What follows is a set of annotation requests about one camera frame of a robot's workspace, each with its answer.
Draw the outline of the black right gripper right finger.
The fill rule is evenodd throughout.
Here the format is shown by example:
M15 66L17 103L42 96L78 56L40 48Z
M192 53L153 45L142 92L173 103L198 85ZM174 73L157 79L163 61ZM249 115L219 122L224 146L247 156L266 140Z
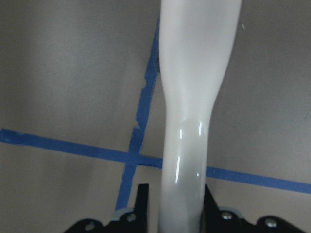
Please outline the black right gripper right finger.
M215 233L219 226L219 208L206 184L202 225L204 233Z

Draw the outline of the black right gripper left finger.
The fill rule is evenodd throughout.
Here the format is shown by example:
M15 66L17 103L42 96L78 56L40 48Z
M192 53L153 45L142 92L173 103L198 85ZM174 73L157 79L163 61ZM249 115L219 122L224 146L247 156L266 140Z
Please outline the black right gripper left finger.
M139 184L134 206L134 214L136 215L135 233L148 232L148 199L149 185L147 183Z

